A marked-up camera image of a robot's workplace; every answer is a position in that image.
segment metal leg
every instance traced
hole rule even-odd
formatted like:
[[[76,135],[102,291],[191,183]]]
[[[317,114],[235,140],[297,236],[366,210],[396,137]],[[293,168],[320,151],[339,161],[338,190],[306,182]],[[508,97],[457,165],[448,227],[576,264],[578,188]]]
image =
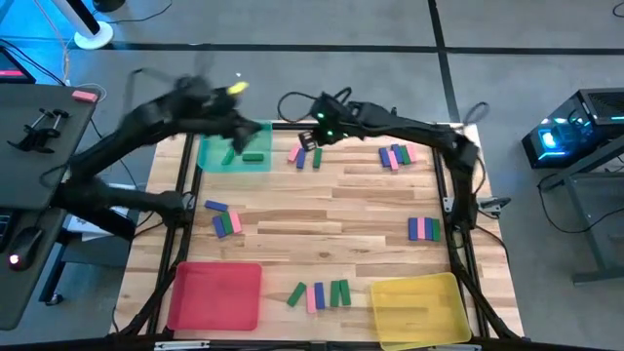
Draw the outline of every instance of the metal leg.
[[[58,251],[55,263],[52,265],[52,271],[39,295],[39,302],[45,302],[47,305],[56,305],[62,302],[62,295],[55,293],[55,291],[59,284],[60,275],[65,268],[65,261],[62,260],[64,253],[65,245],[62,245]]]

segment red object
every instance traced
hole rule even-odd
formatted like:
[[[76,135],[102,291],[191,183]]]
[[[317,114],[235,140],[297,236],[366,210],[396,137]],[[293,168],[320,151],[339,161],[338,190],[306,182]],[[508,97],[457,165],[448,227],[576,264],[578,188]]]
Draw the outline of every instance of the red object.
[[[0,76],[5,77],[20,77],[23,73],[17,70],[0,70]]]
[[[74,91],[74,93],[71,96],[77,100],[87,101],[87,102],[98,102],[98,98],[99,98],[97,95],[93,93],[87,93],[87,92],[81,92],[81,91]]]
[[[182,262],[167,327],[252,331],[257,327],[262,267],[257,263]]]

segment green block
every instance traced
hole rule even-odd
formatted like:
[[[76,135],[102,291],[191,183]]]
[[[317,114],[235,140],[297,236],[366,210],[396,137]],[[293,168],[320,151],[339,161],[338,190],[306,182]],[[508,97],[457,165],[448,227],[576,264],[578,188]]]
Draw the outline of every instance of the green block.
[[[340,294],[342,295],[342,305],[351,306],[351,292],[349,282],[346,279],[340,281]]]
[[[286,303],[290,307],[294,307],[296,305],[296,302],[299,301],[299,299],[303,295],[303,293],[305,293],[305,284],[299,282],[299,284],[296,285],[296,288],[294,288],[291,297],[289,297],[289,300],[286,301]]]
[[[440,220],[433,219],[433,241],[440,241]]]
[[[314,149],[314,162],[312,163],[312,168],[320,169],[321,168],[321,156],[323,155],[323,149],[317,148]]]
[[[330,306],[338,307],[340,303],[340,282],[332,281],[331,282],[331,298],[330,298]]]
[[[230,147],[227,150],[225,157],[223,157],[223,160],[221,161],[221,165],[222,166],[230,165],[232,161],[234,160],[234,157],[236,157],[236,151],[234,151],[234,149]]]
[[[403,164],[409,165],[411,163],[410,154],[408,153],[408,148],[405,145],[399,146],[401,150],[401,156],[403,157]]]
[[[223,230],[225,234],[234,233],[234,228],[232,227],[232,219],[230,218],[230,213],[226,212],[221,215],[221,220],[223,221]]]
[[[244,153],[243,162],[262,162],[264,161],[264,155],[261,153]]]

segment wooden tabletop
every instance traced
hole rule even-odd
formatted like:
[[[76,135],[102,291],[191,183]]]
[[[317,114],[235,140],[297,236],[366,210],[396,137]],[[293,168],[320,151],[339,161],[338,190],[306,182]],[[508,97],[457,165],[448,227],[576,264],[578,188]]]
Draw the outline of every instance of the wooden tabletop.
[[[468,128],[466,135],[479,142],[476,128]],[[192,160],[197,154],[195,141]],[[409,217],[441,218],[429,147],[416,145],[415,164],[390,173],[380,167],[377,149],[405,141],[377,137],[362,142],[349,138],[323,148],[320,170],[312,169],[312,157],[308,157],[305,169],[300,171],[287,163],[287,154],[297,143],[296,132],[274,132],[270,173],[202,176],[188,260],[260,263],[257,329],[177,331],[175,337],[377,341],[370,303],[372,282],[449,271],[444,242],[408,240]],[[183,144],[184,137],[158,144],[148,191],[175,187]],[[187,188],[195,164],[189,167]],[[481,176],[477,171],[475,183]],[[489,195],[488,182],[480,195]],[[216,213],[201,207],[207,199],[226,203],[239,212],[243,234],[217,239],[211,222]],[[152,218],[144,227],[158,220]],[[496,221],[480,216],[478,222],[500,236]],[[165,231],[163,227],[151,230],[133,242],[116,309],[121,328],[154,289]],[[472,232],[472,238],[484,295],[512,331],[522,334],[504,250],[479,230]],[[337,279],[348,279],[351,307],[308,314],[304,298],[295,308],[286,304],[298,282],[329,285]],[[474,304],[468,293],[466,296],[469,321],[475,331]],[[171,289],[163,299],[159,330],[167,322],[170,297]]]

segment stack of blocks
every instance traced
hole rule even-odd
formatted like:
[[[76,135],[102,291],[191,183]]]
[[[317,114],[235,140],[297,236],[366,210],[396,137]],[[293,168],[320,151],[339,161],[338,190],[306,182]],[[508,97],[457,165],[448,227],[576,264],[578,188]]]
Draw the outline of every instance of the stack of blocks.
[[[289,152],[289,162],[296,162],[296,167],[299,170],[303,170],[303,165],[305,164],[305,154],[306,151],[299,146],[294,146]],[[312,162],[312,168],[318,170],[321,168],[321,158],[323,156],[323,149],[316,148],[314,149],[314,161]]]
[[[411,241],[440,241],[440,220],[435,218],[409,218],[409,239]]]
[[[314,283],[314,288],[306,287],[305,284],[299,282],[296,288],[294,288],[291,297],[286,301],[287,305],[294,307],[304,292],[307,300],[306,306],[308,313],[316,313],[317,310],[326,308],[325,292],[323,290],[323,283],[321,282]],[[338,307],[341,296],[342,305],[350,306],[351,293],[349,292],[349,282],[346,279],[331,282],[330,307]]]
[[[381,166],[397,171],[399,164],[410,165],[416,162],[416,147],[413,144],[392,144],[390,151],[385,147],[380,147],[379,157],[381,158]]]
[[[235,211],[228,211],[227,205],[216,201],[207,200],[204,207],[211,210],[221,211],[223,214],[213,217],[214,232],[219,239],[229,234],[239,234],[243,231],[241,219]]]

